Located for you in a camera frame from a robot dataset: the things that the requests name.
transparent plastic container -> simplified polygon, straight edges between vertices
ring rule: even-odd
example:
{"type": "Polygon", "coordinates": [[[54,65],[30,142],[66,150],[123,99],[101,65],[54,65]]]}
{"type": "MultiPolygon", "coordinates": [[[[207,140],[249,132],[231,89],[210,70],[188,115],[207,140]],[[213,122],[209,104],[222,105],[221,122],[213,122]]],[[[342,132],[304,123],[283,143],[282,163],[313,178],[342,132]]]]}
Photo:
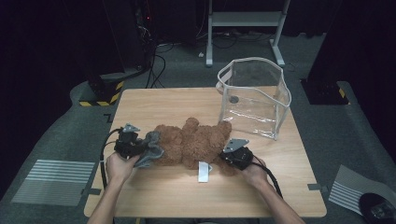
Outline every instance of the transparent plastic container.
{"type": "Polygon", "coordinates": [[[236,59],[219,71],[218,80],[219,120],[276,140],[291,103],[282,68],[264,58],[236,59]]]}

white metal frame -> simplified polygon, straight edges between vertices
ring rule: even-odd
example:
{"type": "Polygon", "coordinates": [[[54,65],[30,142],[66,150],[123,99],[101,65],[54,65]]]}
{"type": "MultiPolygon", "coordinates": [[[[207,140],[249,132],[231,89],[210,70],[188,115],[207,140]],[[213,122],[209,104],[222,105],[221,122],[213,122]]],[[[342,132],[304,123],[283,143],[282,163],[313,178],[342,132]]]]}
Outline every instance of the white metal frame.
{"type": "Polygon", "coordinates": [[[289,4],[290,0],[285,0],[283,10],[274,12],[213,12],[212,0],[209,0],[206,66],[213,65],[212,29],[214,26],[276,26],[275,38],[270,39],[270,44],[277,65],[284,66],[285,62],[277,44],[288,14],[289,4]]]}

brown teddy bear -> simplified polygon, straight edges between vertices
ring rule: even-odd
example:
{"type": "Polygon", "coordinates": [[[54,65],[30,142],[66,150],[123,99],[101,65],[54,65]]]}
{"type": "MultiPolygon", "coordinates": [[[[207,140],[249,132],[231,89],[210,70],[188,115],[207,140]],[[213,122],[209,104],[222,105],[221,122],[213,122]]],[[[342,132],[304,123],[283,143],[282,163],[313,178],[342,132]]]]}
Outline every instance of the brown teddy bear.
{"type": "Polygon", "coordinates": [[[154,161],[157,165],[183,163],[186,168],[197,170],[198,162],[215,163],[225,175],[235,175],[236,171],[219,157],[225,148],[232,125],[221,121],[216,126],[199,125],[198,119],[189,118],[183,128],[159,125],[154,131],[160,133],[158,145],[164,150],[163,156],[154,161]]]}

yellow black hazard tape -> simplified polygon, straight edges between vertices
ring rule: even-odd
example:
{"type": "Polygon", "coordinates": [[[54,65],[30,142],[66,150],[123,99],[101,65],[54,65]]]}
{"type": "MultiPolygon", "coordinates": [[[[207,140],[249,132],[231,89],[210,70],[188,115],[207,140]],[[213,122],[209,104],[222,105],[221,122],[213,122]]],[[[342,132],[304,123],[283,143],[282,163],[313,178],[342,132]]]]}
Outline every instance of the yellow black hazard tape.
{"type": "Polygon", "coordinates": [[[93,105],[114,105],[120,96],[120,91],[123,86],[123,81],[114,85],[113,87],[109,87],[104,99],[93,99],[93,100],[80,100],[79,104],[82,106],[93,106],[93,105]]]}

wooden table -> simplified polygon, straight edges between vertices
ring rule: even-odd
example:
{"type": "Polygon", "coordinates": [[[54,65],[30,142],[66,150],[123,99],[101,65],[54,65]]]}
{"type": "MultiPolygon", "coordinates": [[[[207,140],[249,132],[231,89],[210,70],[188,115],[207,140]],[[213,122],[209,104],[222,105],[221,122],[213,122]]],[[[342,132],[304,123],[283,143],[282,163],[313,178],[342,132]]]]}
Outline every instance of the wooden table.
{"type": "MultiPolygon", "coordinates": [[[[122,93],[111,130],[131,123],[147,132],[159,124],[182,127],[195,117],[201,124],[218,123],[221,95],[215,88],[126,90],[122,93]]],[[[109,138],[115,141],[118,135],[109,138]]],[[[285,201],[301,217],[326,215],[321,194],[309,190],[317,183],[306,156],[294,118],[288,114],[278,140],[233,131],[233,138],[244,138],[247,147],[265,160],[276,176],[285,201]]],[[[105,157],[114,151],[110,144],[105,157]]],[[[102,189],[100,170],[92,183],[102,189]]],[[[89,217],[102,195],[90,195],[84,214],[89,217]]],[[[258,193],[241,175],[224,176],[214,165],[208,183],[198,183],[198,171],[178,166],[155,166],[134,169],[123,186],[116,207],[116,217],[270,217],[271,213],[258,193]]]]}

